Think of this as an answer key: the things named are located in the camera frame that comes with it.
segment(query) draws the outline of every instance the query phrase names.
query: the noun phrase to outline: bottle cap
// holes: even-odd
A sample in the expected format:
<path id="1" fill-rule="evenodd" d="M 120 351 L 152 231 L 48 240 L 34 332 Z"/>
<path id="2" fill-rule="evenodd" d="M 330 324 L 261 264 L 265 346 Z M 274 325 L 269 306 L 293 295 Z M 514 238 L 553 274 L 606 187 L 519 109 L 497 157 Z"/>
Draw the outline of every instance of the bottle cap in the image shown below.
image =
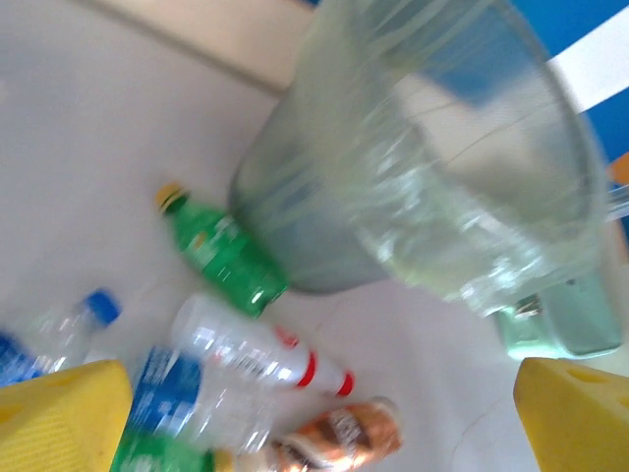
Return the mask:
<path id="1" fill-rule="evenodd" d="M 87 295 L 83 302 L 91 310 L 94 317 L 103 325 L 109 326 L 116 321 L 120 315 L 120 306 L 113 295 L 99 288 Z"/>
<path id="2" fill-rule="evenodd" d="M 177 182 L 170 182 L 159 189 L 159 191 L 155 194 L 154 200 L 159 210 L 163 213 L 168 207 L 170 207 L 170 204 L 185 195 L 186 191 L 181 185 Z"/>

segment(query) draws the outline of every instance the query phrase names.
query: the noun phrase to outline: white floor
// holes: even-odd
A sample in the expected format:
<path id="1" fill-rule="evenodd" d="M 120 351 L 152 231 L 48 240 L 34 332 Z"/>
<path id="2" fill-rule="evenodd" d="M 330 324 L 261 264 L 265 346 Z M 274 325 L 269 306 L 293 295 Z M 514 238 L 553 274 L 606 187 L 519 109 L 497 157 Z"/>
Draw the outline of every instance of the white floor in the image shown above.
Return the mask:
<path id="1" fill-rule="evenodd" d="M 198 284 L 152 194 L 176 178 L 224 204 L 275 99 L 62 0 L 1 2 L 0 45 L 0 298 L 109 285 L 126 311 L 96 348 L 141 349 Z M 518 365 L 489 320 L 393 282 L 289 293 L 264 318 L 353 368 L 354 399 L 399 404 L 406 444 L 366 472 L 537 470 L 511 397 Z M 626 359 L 593 364 L 627 374 Z M 279 432 L 336 404 L 285 396 Z"/>

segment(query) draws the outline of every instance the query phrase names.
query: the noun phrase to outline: bottle label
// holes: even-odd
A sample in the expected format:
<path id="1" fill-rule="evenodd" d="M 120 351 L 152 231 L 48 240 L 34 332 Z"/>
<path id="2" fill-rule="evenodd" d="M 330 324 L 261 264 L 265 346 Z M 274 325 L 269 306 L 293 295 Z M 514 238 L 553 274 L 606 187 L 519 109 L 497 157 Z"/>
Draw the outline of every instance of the bottle label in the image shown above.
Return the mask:
<path id="1" fill-rule="evenodd" d="M 110 472 L 212 472 L 205 455 L 163 436 L 127 430 L 116 450 Z"/>
<path id="2" fill-rule="evenodd" d="M 0 387 L 43 376 L 37 360 L 15 338 L 0 332 Z"/>
<path id="3" fill-rule="evenodd" d="M 224 216 L 214 225 L 214 234 L 201 231 L 190 242 L 184 254 L 200 270 L 209 265 L 222 245 L 230 244 L 240 235 L 240 229 L 231 216 Z"/>
<path id="4" fill-rule="evenodd" d="M 129 424 L 177 436 L 195 410 L 200 363 L 177 351 L 153 348 L 134 394 Z"/>
<path id="5" fill-rule="evenodd" d="M 279 470 L 354 470 L 402 445 L 397 420 L 383 405 L 362 403 L 321 415 L 272 443 Z"/>

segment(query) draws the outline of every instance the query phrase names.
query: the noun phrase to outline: white surface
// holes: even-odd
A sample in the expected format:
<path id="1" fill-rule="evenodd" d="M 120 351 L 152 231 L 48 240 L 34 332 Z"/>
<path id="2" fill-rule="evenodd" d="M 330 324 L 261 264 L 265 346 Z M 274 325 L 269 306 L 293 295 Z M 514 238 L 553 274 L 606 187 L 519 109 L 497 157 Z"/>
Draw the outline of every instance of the white surface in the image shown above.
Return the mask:
<path id="1" fill-rule="evenodd" d="M 0 298 L 110 285 L 127 310 L 97 349 L 141 350 L 198 286 L 154 190 L 175 177 L 224 203 L 274 100 L 73 3 L 4 0 L 0 31 Z M 406 444 L 366 472 L 537 470 L 511 398 L 518 366 L 489 320 L 393 282 L 289 293 L 264 317 L 353 368 L 354 399 L 399 404 Z M 621 372 L 626 359 L 596 362 Z M 338 404 L 283 395 L 278 431 Z"/>
<path id="2" fill-rule="evenodd" d="M 113 8 L 280 90 L 313 16 L 301 0 L 77 1 Z"/>
<path id="3" fill-rule="evenodd" d="M 549 62 L 567 85 L 578 111 L 629 88 L 629 7 Z"/>

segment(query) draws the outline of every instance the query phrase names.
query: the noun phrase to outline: bottle neck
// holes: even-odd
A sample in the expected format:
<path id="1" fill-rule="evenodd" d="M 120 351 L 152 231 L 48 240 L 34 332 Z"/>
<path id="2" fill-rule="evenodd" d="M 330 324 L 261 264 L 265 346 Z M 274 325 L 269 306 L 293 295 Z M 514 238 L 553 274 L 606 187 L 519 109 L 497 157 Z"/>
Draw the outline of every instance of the bottle neck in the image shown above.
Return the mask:
<path id="1" fill-rule="evenodd" d="M 179 211 L 188 201 L 189 195 L 182 195 L 181 197 L 173 200 L 164 210 L 165 215 L 172 215 Z"/>

